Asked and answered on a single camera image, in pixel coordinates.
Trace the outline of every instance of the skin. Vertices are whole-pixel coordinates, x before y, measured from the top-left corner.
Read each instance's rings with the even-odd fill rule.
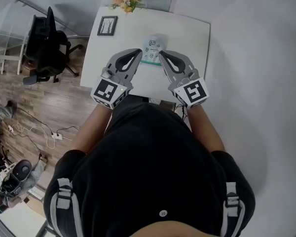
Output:
[[[93,147],[102,139],[110,121],[112,110],[97,105],[90,117],[72,141],[71,150],[91,153]],[[205,111],[201,106],[187,111],[192,133],[211,153],[216,150],[225,151],[224,145]],[[148,225],[131,237],[212,237],[198,229],[177,221],[162,221]]]

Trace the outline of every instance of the white and teal package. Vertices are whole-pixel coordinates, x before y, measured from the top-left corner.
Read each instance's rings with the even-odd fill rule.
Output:
[[[163,49],[164,44],[162,39],[156,36],[150,36],[144,42],[143,58],[141,62],[161,66],[159,52]]]

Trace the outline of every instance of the black sleeve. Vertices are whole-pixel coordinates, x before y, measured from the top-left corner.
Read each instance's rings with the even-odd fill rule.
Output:
[[[214,151],[212,152],[212,155],[224,169],[227,182],[236,182],[237,194],[239,195],[240,200],[242,200],[246,206],[245,216],[240,228],[241,231],[250,221],[255,211],[255,195],[247,179],[244,177],[235,160],[230,154],[223,151]]]
[[[55,193],[58,192],[59,178],[73,179],[74,169],[81,159],[85,157],[85,153],[79,150],[71,150],[64,154],[64,156],[57,162],[53,178],[51,179],[44,197],[44,212],[47,222],[52,226],[50,220],[50,202]]]

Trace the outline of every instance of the backpack strap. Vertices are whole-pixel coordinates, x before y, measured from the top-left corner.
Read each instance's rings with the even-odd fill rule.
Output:
[[[54,230],[60,237],[63,237],[57,225],[56,212],[57,210],[69,210],[72,205],[76,235],[77,237],[83,237],[79,203],[77,196],[73,193],[73,184],[68,178],[59,178],[57,181],[59,190],[58,193],[54,194],[50,203],[50,217]]]
[[[227,194],[226,201],[223,202],[221,237],[236,237],[239,233],[246,208],[239,199],[236,183],[226,183],[226,188]]]

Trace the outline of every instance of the tabletop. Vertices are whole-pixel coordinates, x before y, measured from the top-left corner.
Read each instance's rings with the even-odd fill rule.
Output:
[[[102,16],[118,16],[114,36],[97,35]],[[188,56],[199,75],[204,76],[209,24],[164,11],[136,8],[133,13],[126,14],[120,8],[100,7],[84,58],[80,85],[94,87],[112,55],[129,48],[143,49],[144,41],[150,35],[162,38],[166,50]],[[162,66],[141,63],[132,84],[134,89],[130,94],[178,103],[168,90],[170,82]]]

